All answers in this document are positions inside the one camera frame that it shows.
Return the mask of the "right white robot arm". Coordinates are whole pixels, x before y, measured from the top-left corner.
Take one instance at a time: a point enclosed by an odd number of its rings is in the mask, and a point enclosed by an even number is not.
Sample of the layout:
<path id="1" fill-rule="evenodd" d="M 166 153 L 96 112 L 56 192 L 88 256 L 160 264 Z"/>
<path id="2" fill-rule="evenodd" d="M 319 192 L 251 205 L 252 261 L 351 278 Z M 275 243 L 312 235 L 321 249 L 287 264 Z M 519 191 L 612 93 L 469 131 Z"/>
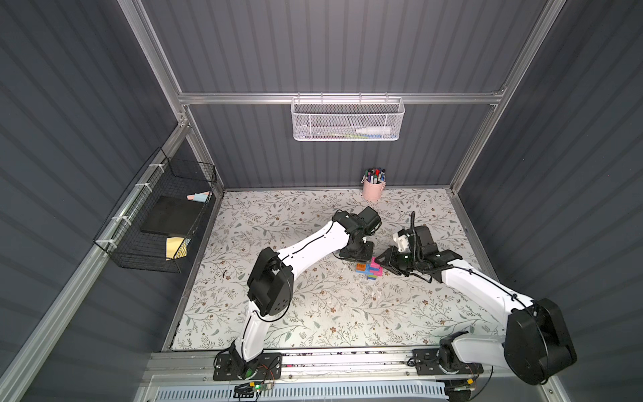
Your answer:
<path id="1" fill-rule="evenodd" d="M 477 363 L 511 370 L 524 383 L 540 385 L 578 360 L 556 303 L 514 291 L 455 251 L 440 249 L 425 226 L 399 231 L 393 245 L 375 261 L 396 276 L 439 281 L 484 308 L 504 327 L 502 335 L 462 330 L 442 338 L 436 359 L 449 375 Z"/>

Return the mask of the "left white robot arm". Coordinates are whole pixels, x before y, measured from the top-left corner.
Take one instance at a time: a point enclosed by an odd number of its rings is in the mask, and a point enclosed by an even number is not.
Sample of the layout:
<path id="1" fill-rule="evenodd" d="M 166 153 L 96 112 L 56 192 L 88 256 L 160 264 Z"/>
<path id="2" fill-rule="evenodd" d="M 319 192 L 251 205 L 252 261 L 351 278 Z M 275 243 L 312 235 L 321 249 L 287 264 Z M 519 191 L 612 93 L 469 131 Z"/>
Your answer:
<path id="1" fill-rule="evenodd" d="M 366 238 L 380 226 L 379 218 L 365 219 L 341 211 L 292 246 L 261 250 L 247 281 L 245 323 L 231 344 L 231 356 L 240 363 L 257 360 L 264 353 L 271 324 L 281 321 L 290 309 L 298 277 L 336 251 L 350 262 L 370 261 L 373 242 Z"/>

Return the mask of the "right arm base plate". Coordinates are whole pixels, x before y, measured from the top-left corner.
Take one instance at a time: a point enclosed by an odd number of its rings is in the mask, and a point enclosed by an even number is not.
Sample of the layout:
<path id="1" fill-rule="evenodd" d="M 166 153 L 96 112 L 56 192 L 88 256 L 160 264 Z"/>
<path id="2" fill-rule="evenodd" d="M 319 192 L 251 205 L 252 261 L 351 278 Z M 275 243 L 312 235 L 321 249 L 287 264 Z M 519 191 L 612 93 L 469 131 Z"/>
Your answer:
<path id="1" fill-rule="evenodd" d="M 442 347 L 416 348 L 411 352 L 407 365 L 416 369 L 419 376 L 428 375 L 471 375 L 484 373 L 479 363 L 462 363 L 454 353 Z"/>

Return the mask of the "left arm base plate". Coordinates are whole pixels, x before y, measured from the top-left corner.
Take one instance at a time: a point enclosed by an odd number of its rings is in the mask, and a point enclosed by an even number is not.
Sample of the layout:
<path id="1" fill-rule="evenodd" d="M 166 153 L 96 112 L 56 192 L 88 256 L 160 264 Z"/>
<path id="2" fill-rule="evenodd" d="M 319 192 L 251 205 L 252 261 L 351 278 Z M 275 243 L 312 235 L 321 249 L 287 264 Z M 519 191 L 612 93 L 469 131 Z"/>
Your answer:
<path id="1" fill-rule="evenodd" d="M 218 353 L 214 358 L 214 381 L 235 380 L 279 380 L 281 378 L 283 355 L 262 353 L 246 362 L 235 351 Z"/>

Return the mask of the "pink lego brick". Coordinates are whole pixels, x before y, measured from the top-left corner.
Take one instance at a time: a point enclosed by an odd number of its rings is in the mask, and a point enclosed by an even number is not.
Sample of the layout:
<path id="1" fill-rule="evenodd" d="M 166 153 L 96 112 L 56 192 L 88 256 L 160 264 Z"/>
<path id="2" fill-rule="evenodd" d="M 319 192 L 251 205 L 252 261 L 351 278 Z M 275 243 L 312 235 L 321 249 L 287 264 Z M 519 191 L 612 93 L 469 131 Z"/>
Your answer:
<path id="1" fill-rule="evenodd" d="M 368 272 L 370 276 L 383 276 L 383 267 L 378 264 L 375 259 L 371 259 L 368 264 Z"/>

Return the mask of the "light blue long lego brick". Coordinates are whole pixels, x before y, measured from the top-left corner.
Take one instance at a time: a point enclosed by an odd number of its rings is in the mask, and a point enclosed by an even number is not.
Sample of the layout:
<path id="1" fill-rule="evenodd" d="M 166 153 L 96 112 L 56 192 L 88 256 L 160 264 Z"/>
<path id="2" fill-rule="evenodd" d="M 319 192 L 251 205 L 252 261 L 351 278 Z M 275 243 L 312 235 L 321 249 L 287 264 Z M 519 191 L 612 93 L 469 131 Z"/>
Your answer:
<path id="1" fill-rule="evenodd" d="M 365 276 L 372 275 L 371 271 L 368 268 L 366 268 L 365 271 L 357 271 L 356 269 L 355 269 L 355 271 L 356 271 L 356 273 L 362 274 L 362 275 L 365 275 Z"/>

